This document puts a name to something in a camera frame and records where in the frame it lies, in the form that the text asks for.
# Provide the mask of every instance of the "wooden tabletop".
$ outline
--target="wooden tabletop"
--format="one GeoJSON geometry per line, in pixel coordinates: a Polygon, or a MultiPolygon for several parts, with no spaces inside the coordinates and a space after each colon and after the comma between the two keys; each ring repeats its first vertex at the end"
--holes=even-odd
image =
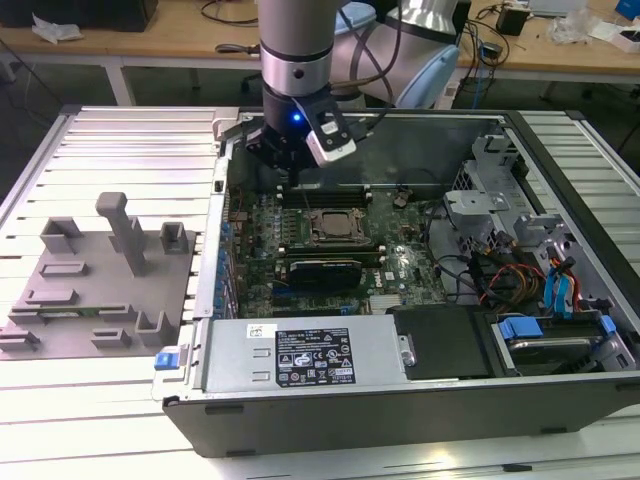
{"type": "MultiPolygon", "coordinates": [[[[497,0],[473,0],[471,18],[484,6],[497,0]]],[[[0,37],[18,52],[70,53],[101,55],[140,55],[178,58],[240,58],[246,55],[220,55],[215,46],[220,43],[252,45],[258,43],[257,28],[238,28],[221,25],[200,15],[200,0],[159,0],[153,20],[142,33],[112,32],[83,29],[83,40],[50,44],[30,29],[0,28],[0,37]]],[[[618,21],[614,7],[617,0],[591,0],[594,14],[608,21],[618,21]]],[[[237,0],[224,5],[221,16],[228,19],[247,19],[256,16],[253,0],[237,0]]],[[[496,14],[483,21],[495,26],[496,14]]],[[[504,65],[510,70],[538,70],[571,73],[640,73],[640,56],[626,54],[607,42],[593,39],[590,44],[554,45],[547,38],[550,20],[534,18],[527,22],[519,37],[507,37],[511,54],[504,65]]],[[[480,27],[485,41],[503,43],[488,29],[480,27]]],[[[460,66],[471,61],[470,39],[464,36],[460,66]]]]}
{"type": "MultiPolygon", "coordinates": [[[[473,0],[469,17],[474,19],[477,12],[492,5],[494,0],[473,0]]],[[[627,25],[622,16],[615,12],[617,0],[590,0],[592,13],[605,21],[627,25]]],[[[483,23],[495,28],[497,14],[487,16],[483,23]]],[[[624,53],[608,42],[591,39],[588,44],[555,45],[548,37],[551,20],[532,18],[527,21],[519,37],[506,37],[511,53],[504,67],[511,70],[538,70],[570,73],[638,74],[640,55],[624,53]]],[[[498,36],[483,26],[479,27],[480,38],[484,41],[504,45],[498,36]]],[[[464,35],[459,64],[468,66],[471,62],[471,40],[464,35]]]]}

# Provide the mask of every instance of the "motherboard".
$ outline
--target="motherboard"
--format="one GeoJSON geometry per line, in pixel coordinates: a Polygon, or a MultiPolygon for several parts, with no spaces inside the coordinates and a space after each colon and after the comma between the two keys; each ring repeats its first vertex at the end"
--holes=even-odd
{"type": "Polygon", "coordinates": [[[240,318],[385,313],[441,303],[411,192],[245,193],[229,199],[240,318]]]}

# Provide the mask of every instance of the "paper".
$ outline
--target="paper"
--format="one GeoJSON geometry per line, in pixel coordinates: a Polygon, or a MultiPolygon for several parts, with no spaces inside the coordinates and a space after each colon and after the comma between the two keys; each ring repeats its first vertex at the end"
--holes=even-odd
{"type": "Polygon", "coordinates": [[[56,23],[49,23],[35,15],[33,15],[33,21],[35,23],[35,25],[31,27],[33,33],[56,45],[58,42],[64,40],[78,40],[80,38],[84,38],[84,35],[80,33],[80,28],[77,25],[58,25],[56,23]]]}
{"type": "Polygon", "coordinates": [[[625,27],[616,25],[614,23],[600,21],[595,27],[591,29],[589,35],[605,42],[610,42],[614,35],[617,35],[625,27]]]}

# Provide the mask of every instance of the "floor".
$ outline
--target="floor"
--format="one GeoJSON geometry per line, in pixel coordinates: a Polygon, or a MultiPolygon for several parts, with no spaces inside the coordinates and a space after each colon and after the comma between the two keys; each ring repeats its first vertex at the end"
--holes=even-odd
{"type": "MultiPolygon", "coordinates": [[[[101,67],[38,65],[36,73],[66,104],[114,105],[106,75],[101,67]]],[[[259,82],[252,92],[240,92],[246,71],[200,71],[202,88],[193,91],[187,70],[130,68],[139,105],[260,105],[259,82]]],[[[0,92],[0,201],[6,196],[46,133],[46,118],[53,120],[56,101],[24,69],[17,80],[0,92]]],[[[462,92],[455,108],[470,108],[474,87],[462,92]]],[[[631,99],[633,86],[558,84],[549,101],[539,98],[544,84],[529,81],[496,81],[479,104],[483,109],[578,110],[603,137],[618,147],[640,121],[638,100],[631,99]],[[590,90],[589,98],[583,92],[590,90]]],[[[640,171],[640,131],[630,139],[623,158],[640,171]]]]}

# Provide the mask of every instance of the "black box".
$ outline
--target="black box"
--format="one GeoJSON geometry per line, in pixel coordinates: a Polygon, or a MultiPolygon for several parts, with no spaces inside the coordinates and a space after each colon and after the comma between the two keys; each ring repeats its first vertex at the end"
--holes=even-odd
{"type": "Polygon", "coordinates": [[[530,14],[531,10],[529,9],[504,6],[496,22],[496,30],[503,35],[517,37],[522,33],[524,24],[530,14]]]}
{"type": "Polygon", "coordinates": [[[144,32],[157,6],[158,0],[0,0],[0,23],[30,27],[33,13],[59,25],[144,32]]]}

